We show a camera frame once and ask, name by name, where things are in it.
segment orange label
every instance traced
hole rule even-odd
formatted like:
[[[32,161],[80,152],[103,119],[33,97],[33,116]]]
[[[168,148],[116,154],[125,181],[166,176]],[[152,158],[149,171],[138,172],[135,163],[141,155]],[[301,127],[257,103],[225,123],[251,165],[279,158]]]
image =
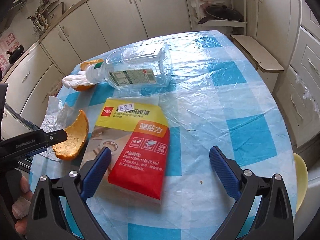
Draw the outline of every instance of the orange label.
[[[167,128],[168,128],[167,126],[157,122],[140,120],[136,128],[134,129],[134,132],[151,134],[151,135],[162,138],[165,135]]]

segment plastic table cover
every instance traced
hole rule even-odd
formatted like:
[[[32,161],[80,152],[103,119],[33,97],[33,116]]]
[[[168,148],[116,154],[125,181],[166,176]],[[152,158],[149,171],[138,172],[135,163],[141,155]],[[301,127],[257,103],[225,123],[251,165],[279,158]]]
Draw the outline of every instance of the plastic table cover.
[[[127,195],[102,182],[87,200],[92,213],[114,239],[210,239],[229,213],[234,200],[223,188],[209,163],[209,149],[218,145],[227,158],[257,176],[283,176],[295,215],[297,183],[291,143],[278,107],[259,74],[238,48],[218,31],[180,33],[130,44],[132,47],[165,41],[170,48],[173,73],[166,88],[115,90],[107,83],[76,92],[63,87],[58,97],[79,109],[93,130],[109,97],[159,95],[159,106],[170,126],[170,149],[161,204]],[[93,59],[105,59],[112,51]],[[77,65],[72,73],[77,73]],[[39,177],[51,179],[78,169],[81,157],[55,162],[34,156],[30,184]],[[260,197],[250,211],[240,235],[248,232]],[[81,235],[63,200],[67,219]]]

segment range hood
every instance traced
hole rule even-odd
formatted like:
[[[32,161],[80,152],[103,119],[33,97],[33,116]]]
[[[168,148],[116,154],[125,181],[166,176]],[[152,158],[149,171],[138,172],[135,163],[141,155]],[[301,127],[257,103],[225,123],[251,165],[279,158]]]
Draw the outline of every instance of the range hood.
[[[14,16],[23,8],[26,2],[27,0],[18,0],[12,4],[12,7],[0,22],[0,37],[2,36],[2,33],[10,27]]]

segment barcode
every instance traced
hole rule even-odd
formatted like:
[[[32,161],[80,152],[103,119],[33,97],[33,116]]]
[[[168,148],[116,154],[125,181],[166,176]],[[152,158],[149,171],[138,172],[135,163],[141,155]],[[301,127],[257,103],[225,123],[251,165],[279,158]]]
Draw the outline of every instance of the barcode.
[[[155,76],[153,75],[152,69],[147,69],[147,70],[146,70],[146,74],[147,74],[148,79],[149,79],[150,81],[154,81],[154,80],[155,80]]]

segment human hand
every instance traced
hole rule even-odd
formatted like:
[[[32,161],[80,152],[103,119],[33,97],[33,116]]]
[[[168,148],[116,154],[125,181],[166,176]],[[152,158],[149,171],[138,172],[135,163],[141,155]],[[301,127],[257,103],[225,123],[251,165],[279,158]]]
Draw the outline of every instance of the human hand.
[[[33,193],[30,190],[29,182],[25,176],[22,176],[20,180],[20,188],[22,191],[22,196],[19,197],[12,205],[12,213],[15,218],[20,219],[14,226],[16,231],[21,235],[25,235],[27,232],[27,215],[33,196]]]

